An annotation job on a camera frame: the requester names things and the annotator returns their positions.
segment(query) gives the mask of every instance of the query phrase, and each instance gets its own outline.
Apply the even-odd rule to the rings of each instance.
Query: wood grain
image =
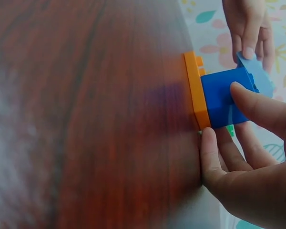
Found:
[[[0,228],[182,228],[191,49],[174,0],[0,0]]]

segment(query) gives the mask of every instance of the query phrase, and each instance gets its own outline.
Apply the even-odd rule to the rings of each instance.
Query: plastic building block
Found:
[[[230,94],[230,85],[235,81],[250,91],[258,92],[253,75],[244,67],[205,75],[201,77],[201,81],[212,128],[247,121]]]
[[[272,98],[273,85],[256,57],[246,60],[239,52],[236,69],[206,75],[203,60],[194,52],[184,54],[191,88],[193,108],[200,130],[206,127],[220,128],[247,121],[236,107],[231,94],[232,82]]]
[[[241,52],[237,53],[238,65],[237,67],[245,67],[248,73],[255,77],[255,85],[259,92],[269,98],[273,97],[273,85],[269,81],[269,75],[263,70],[262,63],[256,59],[246,60]]]
[[[204,98],[204,90],[200,77],[205,74],[205,70],[200,68],[203,66],[203,59],[196,57],[195,52],[187,52],[184,54],[189,84],[191,89],[194,114],[197,119],[199,128],[202,130],[211,127],[208,110]]]

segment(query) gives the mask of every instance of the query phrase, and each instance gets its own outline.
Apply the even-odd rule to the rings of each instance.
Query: pink flower print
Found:
[[[227,27],[227,24],[221,19],[216,19],[212,22],[212,27],[216,29],[224,29],[225,27]]]
[[[232,57],[232,40],[230,34],[220,34],[216,41],[218,45],[205,45],[200,51],[207,54],[219,52],[219,63],[226,69],[235,68],[236,64]]]

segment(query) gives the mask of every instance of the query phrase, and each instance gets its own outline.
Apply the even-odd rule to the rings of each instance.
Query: fingernail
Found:
[[[254,56],[253,48],[246,47],[246,49],[245,49],[245,58],[251,60],[251,59],[253,59],[253,56]]]
[[[238,88],[244,88],[244,86],[242,86],[239,82],[233,82],[233,83],[231,83],[231,86],[234,86],[234,87],[238,87]]]

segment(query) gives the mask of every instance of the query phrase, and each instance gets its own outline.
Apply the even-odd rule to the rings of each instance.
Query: teal leaf print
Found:
[[[197,17],[196,17],[196,22],[197,23],[205,23],[208,22],[212,19],[212,17],[215,14],[215,10],[214,11],[206,11],[206,12],[202,12],[200,13]]]
[[[261,229],[261,228],[251,223],[241,220],[238,222],[236,229]]]
[[[285,161],[285,153],[284,153],[284,146],[280,146],[277,144],[268,144],[264,146],[264,148],[278,161],[284,162]]]

